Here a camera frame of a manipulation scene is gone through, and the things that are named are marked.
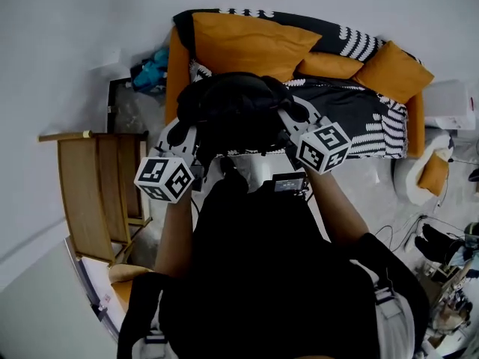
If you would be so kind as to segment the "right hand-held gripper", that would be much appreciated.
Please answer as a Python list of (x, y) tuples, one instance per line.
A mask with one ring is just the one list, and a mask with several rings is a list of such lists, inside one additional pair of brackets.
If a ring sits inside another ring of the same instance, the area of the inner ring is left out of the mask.
[[(309, 101), (296, 97), (295, 103), (308, 110), (309, 122), (295, 121), (284, 109), (279, 109), (278, 115), (297, 146), (296, 158), (318, 174), (328, 173), (344, 162), (352, 142), (337, 122), (321, 115)], [(310, 124), (319, 127), (306, 131)]]

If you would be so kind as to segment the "dark grey mesh garment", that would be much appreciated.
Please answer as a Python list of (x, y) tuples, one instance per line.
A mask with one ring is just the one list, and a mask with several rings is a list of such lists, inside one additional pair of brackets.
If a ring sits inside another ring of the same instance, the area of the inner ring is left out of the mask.
[(285, 126), (278, 111), (300, 123), (308, 119), (308, 110), (294, 102), (283, 83), (253, 73), (224, 73), (194, 82), (180, 92), (177, 103), (178, 124), (168, 140), (179, 145), (194, 126), (197, 156), (281, 149), (279, 134)]

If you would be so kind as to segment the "orange sofa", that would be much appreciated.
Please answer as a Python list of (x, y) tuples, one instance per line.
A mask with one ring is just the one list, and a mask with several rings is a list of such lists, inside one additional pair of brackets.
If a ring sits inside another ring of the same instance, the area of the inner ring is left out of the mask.
[(193, 82), (226, 72), (271, 76), (339, 123), (355, 158), (418, 157), (425, 149), (421, 61), (391, 41), (325, 20), (266, 10), (186, 10), (173, 18), (165, 119)]

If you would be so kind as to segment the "person's right forearm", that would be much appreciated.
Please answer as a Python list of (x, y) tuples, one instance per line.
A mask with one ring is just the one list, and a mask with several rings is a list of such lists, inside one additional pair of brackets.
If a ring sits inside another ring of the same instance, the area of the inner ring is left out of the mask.
[(369, 229), (331, 173), (305, 169), (330, 241), (343, 248), (355, 244)]

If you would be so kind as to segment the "person's left forearm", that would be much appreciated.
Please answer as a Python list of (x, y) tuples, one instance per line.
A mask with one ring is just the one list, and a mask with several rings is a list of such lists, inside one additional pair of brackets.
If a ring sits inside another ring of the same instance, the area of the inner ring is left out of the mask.
[(169, 277), (184, 277), (192, 260), (192, 191), (177, 203), (167, 205), (154, 271)]

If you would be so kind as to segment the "black white patterned blanket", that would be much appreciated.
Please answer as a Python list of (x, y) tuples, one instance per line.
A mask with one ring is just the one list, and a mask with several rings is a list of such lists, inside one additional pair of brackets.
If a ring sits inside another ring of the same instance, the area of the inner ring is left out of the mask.
[[(177, 98), (184, 88), (219, 75), (199, 64), (195, 58), (194, 13), (250, 16), (312, 31), (322, 38), (310, 52), (328, 51), (333, 55), (340, 54), (340, 48), (346, 42), (339, 36), (348, 31), (346, 27), (321, 19), (278, 11), (238, 11), (233, 8), (183, 11), (173, 18), (171, 60), (168, 65), (171, 79), (167, 83), (168, 118), (173, 118), (177, 112)], [(351, 158), (399, 159), (406, 156), (408, 113), (405, 105), (350, 80), (306, 76), (297, 73), (296, 69), (291, 80), (281, 83), (292, 95), (309, 101), (321, 114), (343, 127), (353, 143)]]

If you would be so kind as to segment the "small orange lumbar cushion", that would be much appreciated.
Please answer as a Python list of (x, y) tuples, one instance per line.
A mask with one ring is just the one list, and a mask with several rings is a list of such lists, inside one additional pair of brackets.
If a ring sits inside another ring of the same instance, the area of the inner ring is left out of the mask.
[(363, 63), (352, 58), (323, 52), (309, 52), (296, 68), (297, 73), (306, 76), (331, 79), (350, 79)]

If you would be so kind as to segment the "black screen device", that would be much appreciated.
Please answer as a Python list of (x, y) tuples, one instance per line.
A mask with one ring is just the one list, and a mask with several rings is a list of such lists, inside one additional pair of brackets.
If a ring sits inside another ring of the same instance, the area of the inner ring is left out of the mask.
[(288, 192), (301, 196), (308, 190), (308, 180), (304, 172), (273, 174), (272, 183), (273, 191), (279, 193)]

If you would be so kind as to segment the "blue cloth bundle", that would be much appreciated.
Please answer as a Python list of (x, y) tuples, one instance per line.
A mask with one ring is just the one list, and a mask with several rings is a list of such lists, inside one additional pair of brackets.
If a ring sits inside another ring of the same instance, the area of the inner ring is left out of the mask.
[(132, 89), (150, 96), (161, 94), (166, 89), (169, 48), (156, 51), (149, 58), (130, 68)]

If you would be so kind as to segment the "large orange cushion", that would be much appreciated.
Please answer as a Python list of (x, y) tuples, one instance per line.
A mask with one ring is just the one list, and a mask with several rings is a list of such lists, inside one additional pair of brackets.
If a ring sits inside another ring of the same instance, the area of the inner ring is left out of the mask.
[(194, 13), (192, 19), (195, 58), (215, 74), (246, 72), (289, 81), (322, 38), (312, 31), (250, 16)]
[(353, 81), (401, 104), (422, 92), (433, 79), (429, 70), (392, 41), (353, 76)]

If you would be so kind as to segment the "wooden folding rack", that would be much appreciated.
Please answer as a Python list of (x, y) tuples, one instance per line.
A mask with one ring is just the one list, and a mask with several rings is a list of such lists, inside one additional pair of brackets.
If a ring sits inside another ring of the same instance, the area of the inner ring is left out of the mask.
[(77, 257), (113, 265), (151, 220), (134, 184), (146, 134), (93, 133), (57, 141), (58, 173), (70, 241)]

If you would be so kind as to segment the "wooden rod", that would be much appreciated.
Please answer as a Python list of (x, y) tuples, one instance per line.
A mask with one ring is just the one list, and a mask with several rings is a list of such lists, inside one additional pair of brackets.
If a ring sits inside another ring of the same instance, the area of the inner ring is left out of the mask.
[(37, 137), (38, 142), (48, 142), (48, 141), (66, 141), (66, 140), (76, 140), (83, 138), (91, 138), (93, 132), (90, 130), (82, 132), (68, 132), (68, 133), (58, 133), (52, 135), (39, 135)]

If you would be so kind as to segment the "white round seat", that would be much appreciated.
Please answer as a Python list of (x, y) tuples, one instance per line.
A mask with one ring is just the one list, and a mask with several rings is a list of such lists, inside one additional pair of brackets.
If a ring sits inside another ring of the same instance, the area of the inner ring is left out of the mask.
[(448, 162), (454, 151), (452, 138), (445, 130), (429, 128), (426, 129), (425, 135), (423, 154), (418, 158), (399, 159), (393, 174), (394, 190), (397, 196), (417, 206), (422, 206), (435, 197), (428, 190), (418, 187), (419, 178), (431, 155), (437, 153)]

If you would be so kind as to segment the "person's black shirt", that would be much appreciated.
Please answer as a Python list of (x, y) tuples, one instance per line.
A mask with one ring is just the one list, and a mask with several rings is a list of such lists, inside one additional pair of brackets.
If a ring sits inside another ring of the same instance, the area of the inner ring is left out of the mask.
[(338, 246), (305, 200), (271, 182), (249, 191), (232, 167), (192, 220), (186, 276), (132, 281), (117, 359), (379, 359), (375, 291), (386, 287), (408, 301), (420, 352), (427, 296), (372, 233)]

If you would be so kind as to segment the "person's grey harness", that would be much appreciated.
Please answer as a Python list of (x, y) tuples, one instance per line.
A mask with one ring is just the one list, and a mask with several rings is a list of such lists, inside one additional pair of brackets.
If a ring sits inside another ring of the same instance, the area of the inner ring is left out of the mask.
[(392, 288), (377, 289), (379, 359), (413, 359), (415, 323), (408, 301)]

